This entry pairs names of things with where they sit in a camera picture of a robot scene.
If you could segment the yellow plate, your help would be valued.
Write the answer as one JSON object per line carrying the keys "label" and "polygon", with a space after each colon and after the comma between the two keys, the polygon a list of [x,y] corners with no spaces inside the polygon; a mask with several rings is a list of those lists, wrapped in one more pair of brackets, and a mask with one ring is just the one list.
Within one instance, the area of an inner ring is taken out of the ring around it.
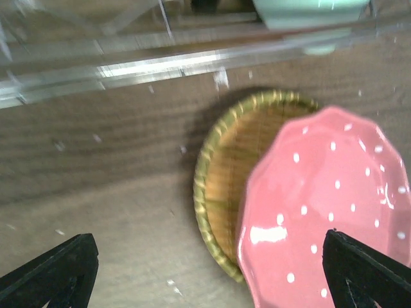
{"label": "yellow plate", "polygon": [[197,225],[213,259],[236,282],[244,281],[235,238],[247,178],[285,122],[320,108],[298,92],[257,91],[231,105],[203,142],[193,176]]}

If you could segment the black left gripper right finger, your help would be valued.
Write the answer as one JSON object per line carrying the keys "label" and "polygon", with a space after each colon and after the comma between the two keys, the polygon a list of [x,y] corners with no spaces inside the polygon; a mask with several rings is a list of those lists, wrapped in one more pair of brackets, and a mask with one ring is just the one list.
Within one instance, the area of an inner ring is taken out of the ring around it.
{"label": "black left gripper right finger", "polygon": [[335,229],[322,267],[335,307],[410,307],[410,268]]}

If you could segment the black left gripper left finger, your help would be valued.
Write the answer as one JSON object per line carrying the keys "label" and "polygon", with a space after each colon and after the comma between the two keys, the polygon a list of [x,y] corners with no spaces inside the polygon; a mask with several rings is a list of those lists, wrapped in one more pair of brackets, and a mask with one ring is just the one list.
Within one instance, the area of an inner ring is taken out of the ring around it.
{"label": "black left gripper left finger", "polygon": [[87,307],[98,272],[92,234],[78,234],[1,277],[1,307]]}

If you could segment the pale green bowl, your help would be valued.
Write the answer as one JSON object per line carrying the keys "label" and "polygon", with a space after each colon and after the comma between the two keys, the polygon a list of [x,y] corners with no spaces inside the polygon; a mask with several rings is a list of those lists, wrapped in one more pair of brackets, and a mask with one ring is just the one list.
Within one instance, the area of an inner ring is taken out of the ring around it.
{"label": "pale green bowl", "polygon": [[253,5],[270,30],[298,30],[355,22],[366,0],[259,0]]}

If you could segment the chrome wire dish rack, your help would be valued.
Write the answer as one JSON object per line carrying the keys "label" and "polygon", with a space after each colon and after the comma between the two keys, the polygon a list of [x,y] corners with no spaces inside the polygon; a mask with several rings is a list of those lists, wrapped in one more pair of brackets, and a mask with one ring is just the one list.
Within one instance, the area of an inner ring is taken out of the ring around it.
{"label": "chrome wire dish rack", "polygon": [[355,22],[270,30],[254,1],[2,1],[1,108],[323,55],[410,29],[409,1]]}

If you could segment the pink scalloped plate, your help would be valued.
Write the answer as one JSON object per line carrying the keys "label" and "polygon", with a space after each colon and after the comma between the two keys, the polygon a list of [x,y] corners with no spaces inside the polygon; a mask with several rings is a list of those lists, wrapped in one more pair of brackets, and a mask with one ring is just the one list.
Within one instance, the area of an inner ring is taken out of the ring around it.
{"label": "pink scalloped plate", "polygon": [[373,121],[326,107],[288,121],[247,181],[237,260],[256,307],[332,307],[322,269],[340,230],[410,264],[410,184]]}

